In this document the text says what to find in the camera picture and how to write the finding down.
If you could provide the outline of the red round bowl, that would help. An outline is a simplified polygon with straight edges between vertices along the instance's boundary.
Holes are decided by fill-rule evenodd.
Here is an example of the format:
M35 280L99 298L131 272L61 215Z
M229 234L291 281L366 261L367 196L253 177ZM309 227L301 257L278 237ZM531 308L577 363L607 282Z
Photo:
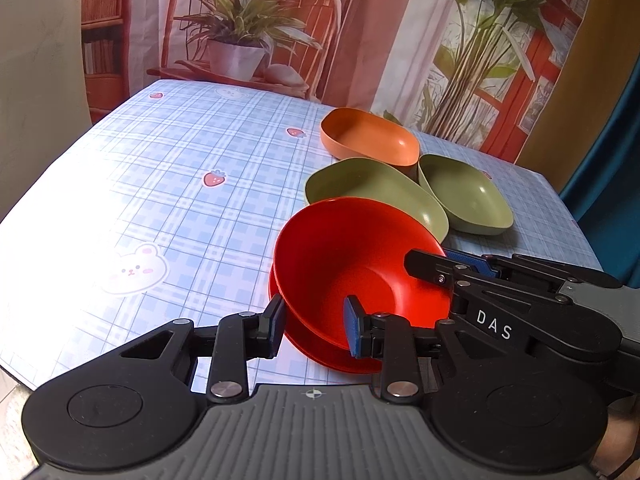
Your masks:
M343 302L432 328L449 314L450 293L408 274L405 255L441 256L431 232L405 212L359 197L322 200L288 220L274 245L279 290L296 318L334 347L347 349Z

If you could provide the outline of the orange squarish bowl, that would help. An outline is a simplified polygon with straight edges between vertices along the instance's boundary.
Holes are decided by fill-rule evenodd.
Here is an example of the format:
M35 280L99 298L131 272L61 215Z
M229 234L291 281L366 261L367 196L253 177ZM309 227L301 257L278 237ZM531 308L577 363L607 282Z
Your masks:
M337 159L364 157L408 168L420 157L418 139L403 126L356 108L337 107L320 122L320 139Z

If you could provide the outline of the red round plate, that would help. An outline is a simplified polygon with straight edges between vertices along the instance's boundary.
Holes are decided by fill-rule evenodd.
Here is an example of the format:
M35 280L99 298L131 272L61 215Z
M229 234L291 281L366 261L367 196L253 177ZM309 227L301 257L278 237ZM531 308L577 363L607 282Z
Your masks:
M375 374L381 362L354 358L348 348L343 321L346 282L335 276L295 275L286 291L280 289L276 265L269 275L270 296L286 303L284 332L294 347L309 359L347 374Z

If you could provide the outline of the green squarish bowl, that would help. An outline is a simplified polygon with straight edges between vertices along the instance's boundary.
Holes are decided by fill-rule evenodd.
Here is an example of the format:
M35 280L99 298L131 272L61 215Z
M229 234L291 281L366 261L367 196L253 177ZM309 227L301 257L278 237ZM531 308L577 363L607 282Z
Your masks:
M499 235L513 226L513 212L498 188L480 170L436 154L418 162L422 188L444 208L450 226L475 235Z

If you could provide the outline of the teal curtain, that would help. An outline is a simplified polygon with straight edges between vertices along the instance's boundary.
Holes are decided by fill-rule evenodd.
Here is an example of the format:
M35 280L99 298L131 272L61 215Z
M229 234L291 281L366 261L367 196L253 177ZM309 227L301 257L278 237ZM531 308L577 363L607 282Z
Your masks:
M561 198L603 270L639 286L639 69Z

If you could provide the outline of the blue plaid tablecloth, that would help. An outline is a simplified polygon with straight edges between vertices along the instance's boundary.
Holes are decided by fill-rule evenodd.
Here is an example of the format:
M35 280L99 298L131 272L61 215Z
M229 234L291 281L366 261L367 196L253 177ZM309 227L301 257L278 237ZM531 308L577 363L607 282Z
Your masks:
M37 388L174 318L262 310L280 229L332 162L326 114L160 80L100 120L2 220L2 367Z

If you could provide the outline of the green squarish plate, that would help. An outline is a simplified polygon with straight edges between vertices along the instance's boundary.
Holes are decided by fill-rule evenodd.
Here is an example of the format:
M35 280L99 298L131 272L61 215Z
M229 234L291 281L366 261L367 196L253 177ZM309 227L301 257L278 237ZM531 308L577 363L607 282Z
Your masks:
M441 243L449 220L435 197L399 170L367 158L348 158L314 172L305 183L306 202L361 197L398 208L423 224Z

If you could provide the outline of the printed plant backdrop cloth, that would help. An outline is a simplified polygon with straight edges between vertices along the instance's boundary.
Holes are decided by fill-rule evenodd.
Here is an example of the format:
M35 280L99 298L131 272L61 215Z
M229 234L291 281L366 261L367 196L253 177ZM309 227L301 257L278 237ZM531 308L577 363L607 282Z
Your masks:
M367 110L513 162L588 0L81 0L93 120L152 81Z

